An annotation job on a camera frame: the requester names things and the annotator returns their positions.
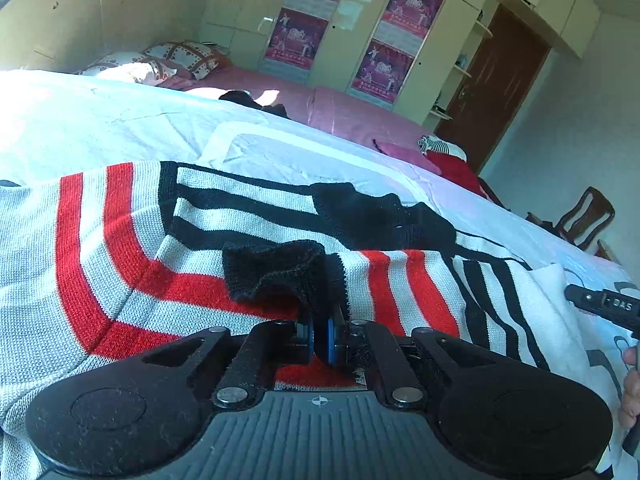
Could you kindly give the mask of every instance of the patterned pillow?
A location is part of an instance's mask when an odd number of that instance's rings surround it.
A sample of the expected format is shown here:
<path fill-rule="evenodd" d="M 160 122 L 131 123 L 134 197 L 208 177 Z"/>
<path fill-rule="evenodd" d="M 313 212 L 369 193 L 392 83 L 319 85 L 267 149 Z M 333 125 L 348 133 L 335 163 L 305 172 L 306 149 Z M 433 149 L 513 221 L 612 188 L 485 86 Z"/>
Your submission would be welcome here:
<path fill-rule="evenodd" d="M 167 41 L 148 48 L 145 54 L 173 61 L 185 67 L 198 80 L 205 78 L 218 65 L 227 65 L 228 61 L 212 46 L 194 41 Z"/>
<path fill-rule="evenodd" d="M 442 140 L 440 137 L 436 137 L 435 135 L 422 136 L 418 139 L 418 147 L 423 155 L 429 151 L 434 153 L 445 153 L 447 155 L 453 155 L 457 158 L 461 158 L 466 162 L 466 153 L 462 148 L 456 146 L 452 142 Z"/>
<path fill-rule="evenodd" d="M 176 72 L 159 59 L 139 52 L 114 52 L 76 74 L 156 86 Z"/>

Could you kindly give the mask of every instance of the white bed sheet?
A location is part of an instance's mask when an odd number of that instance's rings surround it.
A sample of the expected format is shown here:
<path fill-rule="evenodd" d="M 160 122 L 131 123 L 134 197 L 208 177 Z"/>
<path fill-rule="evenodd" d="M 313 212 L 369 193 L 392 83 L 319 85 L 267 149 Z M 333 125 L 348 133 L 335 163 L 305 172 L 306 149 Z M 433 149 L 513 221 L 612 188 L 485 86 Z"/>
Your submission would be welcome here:
<path fill-rule="evenodd" d="M 84 76 L 5 72 L 0 88 L 0 180 L 28 186 L 120 162 L 178 160 L 290 184 L 352 182 L 367 194 L 425 202 L 457 229 L 504 245 L 534 269 L 561 264 L 571 283 L 613 289 L 630 281 L 617 264 L 433 173 L 303 124 L 230 102 Z M 603 349 L 622 380 L 626 369 L 614 338 L 633 344 L 629 332 L 591 316 L 580 323 L 591 339 L 586 348 Z M 637 471 L 627 459 L 622 469 Z"/>

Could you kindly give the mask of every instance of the black handheld device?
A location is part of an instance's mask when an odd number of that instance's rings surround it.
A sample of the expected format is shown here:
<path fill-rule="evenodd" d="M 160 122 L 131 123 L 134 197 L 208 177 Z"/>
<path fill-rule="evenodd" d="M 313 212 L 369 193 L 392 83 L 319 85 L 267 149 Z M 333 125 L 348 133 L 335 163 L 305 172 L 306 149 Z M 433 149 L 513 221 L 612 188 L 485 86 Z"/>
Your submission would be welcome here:
<path fill-rule="evenodd" d="M 367 389 L 273 389 L 314 353 Z M 431 328 L 330 319 L 213 327 L 66 378 L 26 427 L 45 480 L 595 480 L 612 420 L 588 388 Z"/>
<path fill-rule="evenodd" d="M 589 290 L 577 285 L 569 285 L 564 296 L 576 307 L 596 314 L 613 324 L 631 330 L 631 337 L 640 338 L 640 300 L 613 290 Z M 636 346 L 636 368 L 640 365 L 640 349 Z M 640 423 L 631 428 L 622 443 L 629 455 L 640 460 Z"/>

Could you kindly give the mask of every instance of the gray ribbed plate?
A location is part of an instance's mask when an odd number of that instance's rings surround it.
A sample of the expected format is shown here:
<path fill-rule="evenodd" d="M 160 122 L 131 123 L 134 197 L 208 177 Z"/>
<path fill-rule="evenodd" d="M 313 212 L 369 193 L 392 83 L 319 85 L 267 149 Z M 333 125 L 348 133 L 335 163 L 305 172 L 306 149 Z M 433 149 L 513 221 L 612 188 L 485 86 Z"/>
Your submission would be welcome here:
<path fill-rule="evenodd" d="M 63 480 L 49 472 L 43 480 Z M 373 392 L 267 392 L 216 416 L 184 456 L 144 480 L 489 480 L 449 454 L 415 413 Z"/>

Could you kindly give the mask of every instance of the wooden chair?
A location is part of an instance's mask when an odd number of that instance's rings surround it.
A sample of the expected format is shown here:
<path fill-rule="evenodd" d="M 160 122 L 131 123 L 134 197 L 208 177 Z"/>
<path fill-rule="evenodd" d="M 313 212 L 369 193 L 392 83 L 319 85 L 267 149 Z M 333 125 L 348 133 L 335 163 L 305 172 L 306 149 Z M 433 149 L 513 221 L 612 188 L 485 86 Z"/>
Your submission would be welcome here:
<path fill-rule="evenodd" d="M 574 218 L 580 209 L 583 208 L 587 199 L 591 197 L 591 203 L 585 209 L 584 213 L 577 218 L 571 227 L 567 228 L 567 224 L 572 218 Z M 527 215 L 527 220 L 539 225 L 543 229 L 555 234 L 556 236 L 566 240 L 567 242 L 577 246 L 581 250 L 586 250 L 587 247 L 593 242 L 593 239 L 611 222 L 616 215 L 616 210 L 613 209 L 611 202 L 607 200 L 604 195 L 594 187 L 588 187 L 586 191 L 580 197 L 580 200 L 571 211 L 562 216 L 558 224 L 555 226 L 551 222 L 540 221 L 533 213 Z M 604 218 L 604 221 L 598 225 L 595 225 L 598 220 Z M 587 235 L 583 242 L 576 244 L 575 241 L 583 236 L 590 228 L 593 230 Z"/>

